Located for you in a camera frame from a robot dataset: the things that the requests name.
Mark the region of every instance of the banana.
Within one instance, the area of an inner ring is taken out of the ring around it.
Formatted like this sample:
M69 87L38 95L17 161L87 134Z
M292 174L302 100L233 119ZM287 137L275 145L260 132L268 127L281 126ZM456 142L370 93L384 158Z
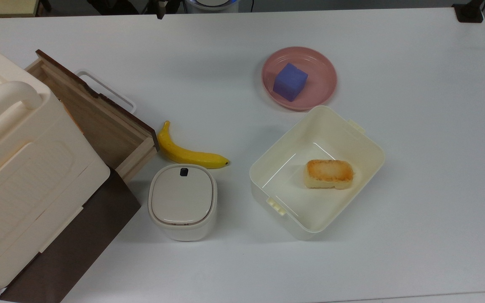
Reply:
M229 160L221 155L202 153L200 151L193 151L184 149L173 143L169 133L170 121L164 122L164 127L158 133L158 144L160 150L172 161L177 163L187 163L201 165L205 168L220 168L229 164Z

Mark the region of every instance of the purple sponge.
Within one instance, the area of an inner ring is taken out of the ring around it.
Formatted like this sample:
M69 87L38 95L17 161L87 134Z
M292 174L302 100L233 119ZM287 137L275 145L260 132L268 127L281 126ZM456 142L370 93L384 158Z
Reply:
M274 80L273 91L288 101L293 101L304 88L308 74L288 63Z

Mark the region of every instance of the white table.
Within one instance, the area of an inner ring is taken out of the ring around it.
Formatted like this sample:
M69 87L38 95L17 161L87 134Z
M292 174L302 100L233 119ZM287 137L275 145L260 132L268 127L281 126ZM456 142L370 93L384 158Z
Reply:
M383 168L311 242L253 200L248 170L304 113L261 87L264 60L301 45L335 65L327 103L386 153ZM310 302L485 292L485 22L451 8L0 19L0 52L21 67L40 48L86 68L175 142L220 153L218 222L169 240L145 207L66 303ZM131 182L144 203L151 161Z
M357 300L349 303L485 303L485 292L483 293L460 293L454 295L428 295L422 297L404 297L391 299Z

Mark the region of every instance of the bread slice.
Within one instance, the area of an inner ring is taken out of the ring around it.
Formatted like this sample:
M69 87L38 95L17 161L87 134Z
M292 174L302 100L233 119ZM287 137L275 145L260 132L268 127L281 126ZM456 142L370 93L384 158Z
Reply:
M308 188L345 189L351 186L353 169L345 161L310 160L304 169L304 184Z

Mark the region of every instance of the wooden box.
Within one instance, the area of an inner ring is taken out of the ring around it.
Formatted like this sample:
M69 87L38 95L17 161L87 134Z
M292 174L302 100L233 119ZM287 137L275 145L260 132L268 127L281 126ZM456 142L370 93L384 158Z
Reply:
M154 129L41 50L25 70L48 85L104 163L127 183L158 151Z

